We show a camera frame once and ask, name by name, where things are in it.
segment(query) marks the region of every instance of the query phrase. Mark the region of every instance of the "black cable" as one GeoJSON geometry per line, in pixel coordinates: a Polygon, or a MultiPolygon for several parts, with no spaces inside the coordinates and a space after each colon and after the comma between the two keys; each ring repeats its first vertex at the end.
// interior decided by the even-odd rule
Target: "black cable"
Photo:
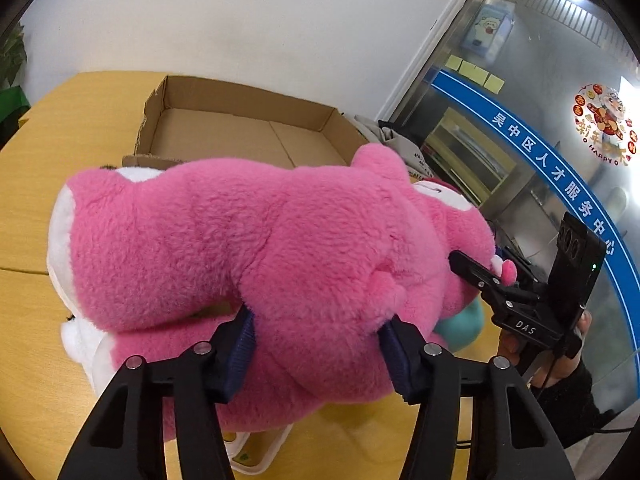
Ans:
{"type": "Polygon", "coordinates": [[[542,395],[542,392],[546,388],[546,385],[549,382],[549,379],[551,378],[551,373],[554,371],[554,367],[556,366],[558,359],[559,357],[554,355],[554,360],[551,361],[551,366],[549,367],[549,371],[546,373],[545,380],[543,381],[542,386],[540,386],[539,391],[536,393],[536,400],[540,400],[540,395],[542,395]]]}

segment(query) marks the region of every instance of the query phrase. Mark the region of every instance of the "black sleeve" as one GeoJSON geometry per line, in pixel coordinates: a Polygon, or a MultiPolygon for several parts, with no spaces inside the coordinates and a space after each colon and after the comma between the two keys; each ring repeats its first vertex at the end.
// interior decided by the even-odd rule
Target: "black sleeve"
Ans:
{"type": "Polygon", "coordinates": [[[567,378],[540,390],[531,388],[546,418],[558,435],[562,447],[567,448],[592,435],[612,421],[617,413],[600,413],[593,401],[593,379],[582,361],[567,378]]]}

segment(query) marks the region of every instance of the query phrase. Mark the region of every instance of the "pink fur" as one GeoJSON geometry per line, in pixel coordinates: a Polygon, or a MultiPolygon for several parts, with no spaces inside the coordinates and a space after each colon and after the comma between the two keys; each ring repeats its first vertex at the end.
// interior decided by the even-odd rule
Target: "pink fur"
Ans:
{"type": "Polygon", "coordinates": [[[516,264],[511,260],[505,260],[502,264],[502,275],[500,276],[501,282],[507,286],[513,285],[518,279],[518,269],[516,264]]]}
{"type": "MultiPolygon", "coordinates": [[[[144,182],[90,170],[75,201],[78,308],[116,335],[114,368],[208,339],[223,319],[185,319],[229,296],[255,314],[257,347],[224,428],[289,424],[325,402],[392,391],[376,331],[394,314],[427,340],[475,292],[449,269],[460,249],[490,266],[477,209],[417,192],[402,160],[370,144],[351,167],[281,170],[247,160],[183,164],[144,182]]],[[[171,436],[170,410],[166,432],[171,436]]]]}

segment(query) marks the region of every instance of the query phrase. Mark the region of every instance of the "poster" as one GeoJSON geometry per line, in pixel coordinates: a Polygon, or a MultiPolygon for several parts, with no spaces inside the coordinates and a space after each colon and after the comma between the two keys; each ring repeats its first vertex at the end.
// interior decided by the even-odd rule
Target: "poster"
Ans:
{"type": "Polygon", "coordinates": [[[511,2],[500,7],[484,4],[466,32],[462,48],[494,62],[513,27],[513,7],[511,2]]]}
{"type": "Polygon", "coordinates": [[[618,92],[603,84],[583,86],[572,103],[575,129],[594,156],[628,166],[638,149],[638,134],[618,92]]]}

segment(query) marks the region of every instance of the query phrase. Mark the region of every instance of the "white wall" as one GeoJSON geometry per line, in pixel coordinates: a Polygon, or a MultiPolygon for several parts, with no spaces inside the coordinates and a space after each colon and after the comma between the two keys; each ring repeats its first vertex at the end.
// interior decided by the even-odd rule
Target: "white wall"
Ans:
{"type": "Polygon", "coordinates": [[[462,1],[35,0],[24,87],[36,102],[77,72],[177,72],[373,118],[462,1]]]}

